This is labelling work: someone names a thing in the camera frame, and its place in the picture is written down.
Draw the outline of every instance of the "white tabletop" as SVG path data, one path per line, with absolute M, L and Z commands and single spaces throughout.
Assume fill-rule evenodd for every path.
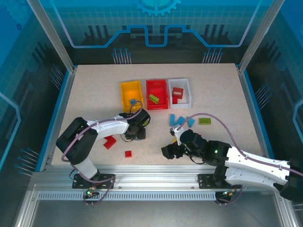
M 173 142 L 169 133 L 169 114 L 176 120 L 196 113 L 210 113 L 219 117 L 230 129 L 242 150 L 261 155 L 261 148 L 251 120 L 248 106 L 234 64 L 130 64 L 80 65 L 72 85 L 60 134 L 76 118 L 103 120 L 123 112 L 120 83 L 140 80 L 146 107 L 146 80 L 188 78 L 192 94 L 192 108 L 151 110 L 151 122 L 146 127 L 146 139 L 123 142 L 114 135 L 117 143 L 107 150 L 104 139 L 97 140 L 90 152 L 95 164 L 111 165 L 182 165 L 192 164 L 188 157 L 167 160 L 161 151 Z M 199 125 L 194 132 L 207 140 L 220 140 L 232 144 L 225 129 L 212 119 L 211 125 Z M 125 151 L 132 158 L 125 158 Z M 63 165 L 62 152 L 56 148 L 53 165 Z

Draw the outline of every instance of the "blue wall panel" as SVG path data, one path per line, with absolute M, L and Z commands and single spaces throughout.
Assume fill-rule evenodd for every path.
M 128 63 L 112 57 L 119 48 L 131 51 L 132 63 L 207 63 L 204 55 L 211 54 L 216 54 L 216 61 L 209 63 L 239 63 L 271 1 L 88 0 L 70 4 L 44 0 L 42 4 L 75 64 Z
M 286 0 L 247 70 L 279 159 L 303 158 L 303 3 Z

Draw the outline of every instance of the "aluminum frame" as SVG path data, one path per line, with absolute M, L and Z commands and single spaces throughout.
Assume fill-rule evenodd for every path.
M 32 11 L 34 12 L 35 16 L 37 17 L 39 23 L 41 24 L 43 30 L 45 31 L 46 35 L 50 39 L 51 43 L 53 44 L 55 50 L 57 51 L 59 57 L 61 58 L 63 64 L 65 65 L 66 69 L 73 73 L 74 71 L 74 64 L 71 61 L 68 53 L 66 52 L 61 39 L 59 38 L 55 28 L 53 27 L 50 19 L 47 16 L 46 11 L 44 10 L 43 6 L 41 5 L 39 0 L 27 0 L 28 4 L 30 5 Z
M 261 44 L 264 36 L 269 30 L 269 27 L 273 23 L 274 19 L 276 18 L 276 15 L 280 11 L 283 3 L 285 0 L 273 0 L 271 3 L 266 15 L 262 19 L 262 22 L 256 31 L 250 45 L 248 46 L 240 64 L 240 72 L 244 72 L 246 67 L 248 66 L 250 60 L 252 59 L 253 55 L 255 54 L 257 48 Z

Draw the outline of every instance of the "yellow-green block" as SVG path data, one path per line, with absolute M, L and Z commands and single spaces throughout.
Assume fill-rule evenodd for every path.
M 199 124 L 211 124 L 210 118 L 199 118 Z
M 155 104 L 158 104 L 159 103 L 159 98 L 154 96 L 153 94 L 150 94 L 148 96 L 149 100 L 151 100 L 152 102 L 154 102 Z

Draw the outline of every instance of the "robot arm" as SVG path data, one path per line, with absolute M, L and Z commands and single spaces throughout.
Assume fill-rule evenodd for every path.
M 179 126 L 171 128 L 170 133 L 177 141 L 162 148 L 163 155 L 168 159 L 183 155 L 199 157 L 205 163 L 216 166 L 212 180 L 215 185 L 252 185 L 268 187 L 279 191 L 280 195 L 292 201 L 303 201 L 303 178 L 286 169 L 302 172 L 302 163 L 297 160 L 280 161 L 250 154 L 220 141 L 207 141 L 192 130 L 184 131 Z M 263 163 L 274 164 L 280 168 Z
M 115 134 L 124 134 L 128 140 L 145 139 L 145 126 L 150 116 L 144 109 L 136 117 L 129 119 L 132 115 L 133 113 L 121 113 L 114 118 L 115 121 L 105 120 L 103 123 L 98 123 L 85 132 L 71 147 L 66 157 L 85 178 L 98 179 L 99 172 L 89 158 L 90 150 L 96 140 Z M 57 140 L 57 147 L 64 153 L 81 131 L 95 123 L 85 121 L 81 117 L 76 118 Z

